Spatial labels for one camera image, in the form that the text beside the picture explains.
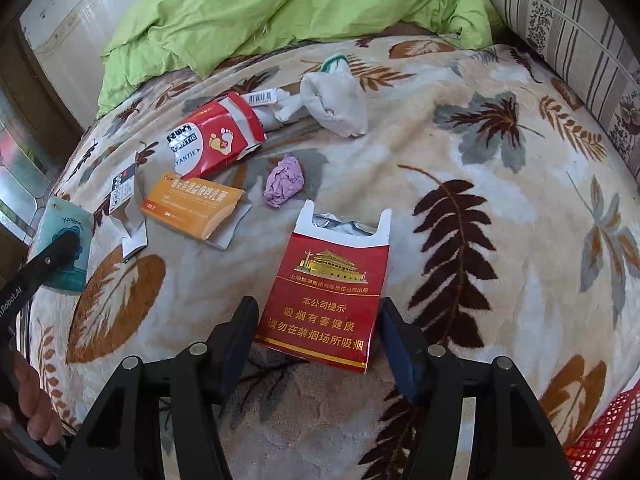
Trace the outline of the person's left hand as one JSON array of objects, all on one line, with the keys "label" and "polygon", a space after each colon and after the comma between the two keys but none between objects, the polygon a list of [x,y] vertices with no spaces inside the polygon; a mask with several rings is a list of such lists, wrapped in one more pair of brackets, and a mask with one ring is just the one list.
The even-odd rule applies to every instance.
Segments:
[{"label": "person's left hand", "polygon": [[50,396],[40,387],[38,372],[20,352],[12,352],[13,373],[18,383],[18,405],[27,417],[27,432],[46,445],[60,442],[62,422],[55,413]]}]

